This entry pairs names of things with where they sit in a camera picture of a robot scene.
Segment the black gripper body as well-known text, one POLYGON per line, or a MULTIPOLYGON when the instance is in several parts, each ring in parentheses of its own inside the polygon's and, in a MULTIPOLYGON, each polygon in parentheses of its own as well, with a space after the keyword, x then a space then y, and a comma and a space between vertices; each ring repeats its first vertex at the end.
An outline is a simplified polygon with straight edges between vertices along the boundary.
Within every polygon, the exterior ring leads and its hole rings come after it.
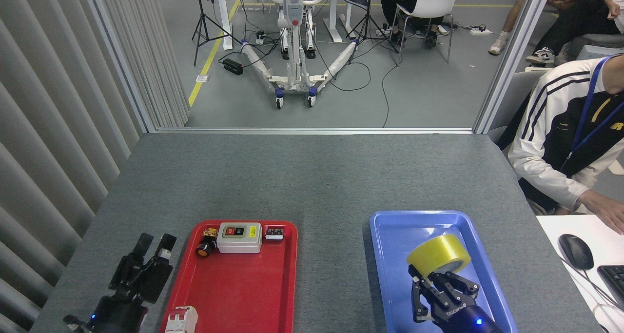
POLYGON ((502 333, 495 320, 479 306, 451 307, 446 311, 438 304, 431 306, 434 324, 444 333, 502 333))
POLYGON ((140 295, 136 295, 129 301, 103 296, 92 314, 92 331, 94 333, 138 333, 142 329, 147 311, 140 295))

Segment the person's hand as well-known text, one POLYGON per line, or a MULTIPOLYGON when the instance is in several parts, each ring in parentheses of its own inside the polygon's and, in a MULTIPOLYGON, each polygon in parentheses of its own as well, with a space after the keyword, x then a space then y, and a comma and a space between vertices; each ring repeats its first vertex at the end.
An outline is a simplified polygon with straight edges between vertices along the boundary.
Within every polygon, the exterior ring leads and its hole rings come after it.
POLYGON ((578 202, 615 233, 624 234, 624 204, 622 202, 597 193, 592 189, 584 191, 578 197, 578 202))

